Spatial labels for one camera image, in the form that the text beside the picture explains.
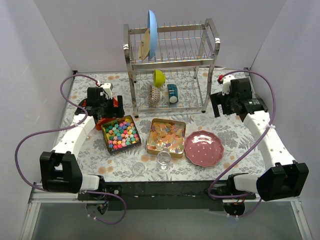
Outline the orange lollipop candy tin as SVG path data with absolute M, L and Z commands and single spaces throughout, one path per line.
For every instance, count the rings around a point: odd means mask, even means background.
M 102 129 L 102 124 L 115 120 L 117 117 L 117 107 L 118 101 L 113 97 L 105 100 L 100 107 L 101 114 L 98 119 L 95 129 L 100 131 Z

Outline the star candy tin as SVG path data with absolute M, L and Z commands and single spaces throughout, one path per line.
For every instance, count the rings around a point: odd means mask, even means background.
M 110 155 L 138 147 L 142 139 L 131 115 L 117 118 L 101 125 L 101 131 Z

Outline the gold tin of candies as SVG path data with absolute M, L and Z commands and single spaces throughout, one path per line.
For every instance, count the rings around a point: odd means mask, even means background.
M 168 152 L 173 158 L 182 158 L 186 123 L 170 119 L 154 118 L 151 121 L 146 150 L 151 155 Z

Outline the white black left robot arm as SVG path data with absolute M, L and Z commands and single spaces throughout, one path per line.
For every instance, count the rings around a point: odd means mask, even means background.
M 124 116 L 123 97 L 112 95 L 113 85 L 88 87 L 87 97 L 76 109 L 71 129 L 50 151 L 39 158 L 42 187 L 50 192 L 78 193 L 89 191 L 95 200 L 106 196 L 106 187 L 97 175 L 84 174 L 77 162 L 79 152 L 88 134 L 100 120 L 114 120 Z

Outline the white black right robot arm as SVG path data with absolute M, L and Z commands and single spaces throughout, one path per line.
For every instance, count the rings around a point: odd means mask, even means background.
M 270 124 L 268 108 L 261 98 L 253 96 L 248 78 L 220 76 L 222 90 L 210 96 L 215 117 L 221 106 L 225 115 L 236 114 L 258 142 L 264 160 L 262 175 L 235 173 L 228 176 L 225 186 L 211 190 L 216 198 L 237 199 L 241 195 L 259 194 L 264 201 L 297 197 L 309 174 L 307 165 L 297 162 L 282 143 L 275 126 Z

